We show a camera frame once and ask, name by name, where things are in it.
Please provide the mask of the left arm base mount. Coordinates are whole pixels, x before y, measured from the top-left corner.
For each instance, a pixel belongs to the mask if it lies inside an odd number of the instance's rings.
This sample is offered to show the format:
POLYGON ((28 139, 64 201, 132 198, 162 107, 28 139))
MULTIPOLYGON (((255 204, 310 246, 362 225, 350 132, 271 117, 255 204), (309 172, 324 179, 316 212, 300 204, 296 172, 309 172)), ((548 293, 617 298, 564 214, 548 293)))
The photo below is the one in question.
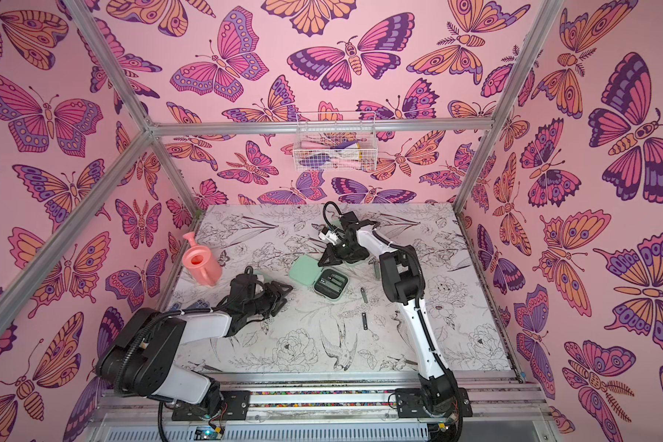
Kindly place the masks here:
POLYGON ((205 397, 200 403, 191 404, 178 401, 172 411, 172 420, 210 421, 212 419, 244 421, 250 410, 250 390, 222 390, 205 397))

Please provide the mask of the green nail clipper case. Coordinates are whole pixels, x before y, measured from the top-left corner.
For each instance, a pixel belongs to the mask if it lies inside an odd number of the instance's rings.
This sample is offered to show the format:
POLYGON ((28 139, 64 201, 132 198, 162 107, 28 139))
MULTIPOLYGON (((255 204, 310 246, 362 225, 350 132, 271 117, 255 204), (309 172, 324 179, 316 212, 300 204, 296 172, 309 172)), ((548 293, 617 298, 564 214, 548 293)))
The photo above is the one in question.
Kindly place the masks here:
POLYGON ((272 279, 272 277, 269 276, 269 274, 262 271, 255 271, 254 274, 257 276, 257 278, 260 281, 270 281, 272 279))

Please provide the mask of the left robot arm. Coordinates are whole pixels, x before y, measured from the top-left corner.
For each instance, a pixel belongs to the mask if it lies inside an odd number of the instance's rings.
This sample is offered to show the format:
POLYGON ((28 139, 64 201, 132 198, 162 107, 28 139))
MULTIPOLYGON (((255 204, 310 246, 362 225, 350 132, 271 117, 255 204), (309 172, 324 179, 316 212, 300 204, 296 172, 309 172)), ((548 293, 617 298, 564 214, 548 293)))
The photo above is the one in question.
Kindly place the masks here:
POLYGON ((142 309, 124 326, 95 367, 98 378, 121 397, 185 403, 209 414, 223 401, 220 383, 177 366, 180 347, 235 336, 244 327, 276 316, 292 285, 267 281, 248 266, 215 306, 159 312, 142 309))

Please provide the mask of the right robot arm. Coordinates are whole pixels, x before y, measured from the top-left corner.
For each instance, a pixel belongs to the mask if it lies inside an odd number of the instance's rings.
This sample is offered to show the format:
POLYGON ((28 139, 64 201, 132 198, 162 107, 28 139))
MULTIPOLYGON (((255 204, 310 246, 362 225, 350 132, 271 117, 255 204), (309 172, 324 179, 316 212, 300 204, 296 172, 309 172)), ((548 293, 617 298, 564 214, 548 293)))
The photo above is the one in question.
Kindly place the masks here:
POLYGON ((383 235, 378 223, 343 212, 338 204, 322 206, 324 227, 319 237, 326 245, 319 267, 352 264, 373 258, 389 302, 397 305, 408 328, 418 361, 421 390, 430 401, 445 400, 458 390, 456 378, 439 351, 427 315, 425 274, 415 248, 383 235))

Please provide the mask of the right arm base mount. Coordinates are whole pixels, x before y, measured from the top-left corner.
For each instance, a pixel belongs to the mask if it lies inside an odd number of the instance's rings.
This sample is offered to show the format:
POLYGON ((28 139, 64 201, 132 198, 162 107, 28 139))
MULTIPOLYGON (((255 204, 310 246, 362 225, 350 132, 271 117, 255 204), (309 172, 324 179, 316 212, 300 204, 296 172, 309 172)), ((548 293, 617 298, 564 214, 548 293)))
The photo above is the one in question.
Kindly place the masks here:
POLYGON ((392 394, 390 403, 399 418, 447 418, 473 417, 473 408, 468 392, 458 388, 455 394, 433 399, 429 392, 422 389, 397 389, 392 394))

